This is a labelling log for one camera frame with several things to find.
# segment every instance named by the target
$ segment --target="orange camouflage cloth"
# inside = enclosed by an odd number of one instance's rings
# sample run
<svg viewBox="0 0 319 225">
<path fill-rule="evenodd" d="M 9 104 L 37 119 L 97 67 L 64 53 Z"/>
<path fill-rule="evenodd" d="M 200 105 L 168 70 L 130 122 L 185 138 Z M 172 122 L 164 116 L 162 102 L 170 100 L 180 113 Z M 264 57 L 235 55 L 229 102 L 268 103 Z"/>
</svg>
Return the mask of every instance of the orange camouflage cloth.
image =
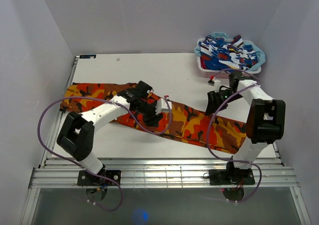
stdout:
<svg viewBox="0 0 319 225">
<path fill-rule="evenodd" d="M 110 100 L 118 92 L 135 86 L 136 83 L 127 83 L 124 85 L 74 83 L 73 85 L 69 86 L 65 96 L 92 97 Z M 158 99 L 160 99 L 159 96 L 150 94 L 147 102 L 153 103 Z M 92 101 L 89 99 L 69 99 L 62 101 L 60 108 L 62 110 L 81 113 L 96 108 L 101 104 L 101 102 Z M 205 116 L 204 112 L 195 110 L 178 102 L 172 102 L 171 111 L 171 126 L 164 134 L 161 134 L 160 136 L 184 143 L 206 147 L 206 132 L 211 116 Z M 164 113 L 163 119 L 159 121 L 158 127 L 155 128 L 144 125 L 142 114 L 137 112 L 134 112 L 133 114 L 141 123 L 141 125 L 146 127 L 148 130 L 156 132 L 164 130 L 169 120 L 168 113 Z M 136 124 L 129 114 L 123 115 L 113 122 L 117 122 L 138 130 L 143 130 Z M 228 152 L 231 154 L 236 153 L 246 138 L 245 125 L 246 124 L 243 122 L 217 116 L 210 131 L 209 145 L 215 150 Z"/>
</svg>

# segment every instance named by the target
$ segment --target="table surface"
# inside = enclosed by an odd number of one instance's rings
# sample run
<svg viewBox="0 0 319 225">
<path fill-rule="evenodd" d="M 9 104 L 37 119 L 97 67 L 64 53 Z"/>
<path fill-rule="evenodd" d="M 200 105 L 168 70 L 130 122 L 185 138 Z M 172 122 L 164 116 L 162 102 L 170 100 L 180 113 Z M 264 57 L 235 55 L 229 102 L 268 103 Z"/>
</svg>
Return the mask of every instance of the table surface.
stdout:
<svg viewBox="0 0 319 225">
<path fill-rule="evenodd" d="M 73 82 L 116 83 L 144 81 L 154 93 L 205 111 L 207 92 L 212 87 L 200 76 L 196 56 L 192 53 L 99 54 L 92 59 L 79 59 Z M 228 80 L 222 79 L 223 85 Z M 249 105 L 241 98 L 218 115 L 245 122 Z M 182 143 L 138 131 L 116 123 L 109 123 L 94 136 L 93 151 L 99 158 L 212 158 L 207 148 Z M 71 157 L 58 144 L 54 152 Z M 230 154 L 216 151 L 221 157 Z M 276 158 L 272 145 L 258 158 Z"/>
</svg>

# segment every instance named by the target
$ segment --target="white laundry basket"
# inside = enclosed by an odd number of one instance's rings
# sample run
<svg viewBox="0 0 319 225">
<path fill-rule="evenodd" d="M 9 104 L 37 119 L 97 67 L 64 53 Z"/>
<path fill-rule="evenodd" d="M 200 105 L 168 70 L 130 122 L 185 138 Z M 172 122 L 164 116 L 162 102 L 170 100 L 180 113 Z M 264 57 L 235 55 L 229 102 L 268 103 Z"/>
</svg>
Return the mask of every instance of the white laundry basket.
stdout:
<svg viewBox="0 0 319 225">
<path fill-rule="evenodd" d="M 197 45 L 199 42 L 204 41 L 205 38 L 201 38 L 197 41 Z M 200 69 L 200 73 L 202 77 L 210 78 L 211 76 L 215 76 L 219 71 L 216 70 L 208 70 L 201 67 L 200 57 L 197 57 L 198 68 Z M 256 71 L 249 71 L 250 74 L 257 74 L 261 72 L 261 67 L 259 67 Z M 221 72 L 218 74 L 217 78 L 228 78 L 229 72 Z"/>
</svg>

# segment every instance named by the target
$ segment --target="pile of clothes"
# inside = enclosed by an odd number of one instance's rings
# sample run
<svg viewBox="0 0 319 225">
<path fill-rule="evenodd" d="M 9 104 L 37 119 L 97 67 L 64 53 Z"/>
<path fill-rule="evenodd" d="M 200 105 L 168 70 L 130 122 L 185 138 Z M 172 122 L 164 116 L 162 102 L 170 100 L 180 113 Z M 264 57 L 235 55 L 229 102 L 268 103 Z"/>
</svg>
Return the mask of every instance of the pile of clothes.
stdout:
<svg viewBox="0 0 319 225">
<path fill-rule="evenodd" d="M 228 40 L 225 33 L 213 33 L 195 48 L 201 57 L 201 66 L 208 70 L 226 68 L 256 71 L 266 61 L 265 54 L 253 42 L 243 40 L 241 35 Z"/>
</svg>

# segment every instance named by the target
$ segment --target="white wall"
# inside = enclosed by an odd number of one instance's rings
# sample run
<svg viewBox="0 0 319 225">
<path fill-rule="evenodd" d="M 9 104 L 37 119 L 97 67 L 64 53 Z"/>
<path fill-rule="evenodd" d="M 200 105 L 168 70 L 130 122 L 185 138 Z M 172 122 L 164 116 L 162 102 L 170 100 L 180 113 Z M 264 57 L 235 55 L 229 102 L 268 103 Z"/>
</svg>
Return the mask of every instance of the white wall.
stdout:
<svg viewBox="0 0 319 225">
<path fill-rule="evenodd" d="M 37 121 L 63 96 L 73 55 L 44 0 L 0 0 L 0 8 L 0 224 L 16 225 L 43 154 Z"/>
<path fill-rule="evenodd" d="M 293 165 L 314 225 L 319 224 L 319 0 L 283 0 L 263 34 L 262 85 L 286 102 L 280 155 Z"/>
<path fill-rule="evenodd" d="M 281 0 L 45 0 L 73 54 L 192 52 L 213 31 L 258 41 Z"/>
</svg>

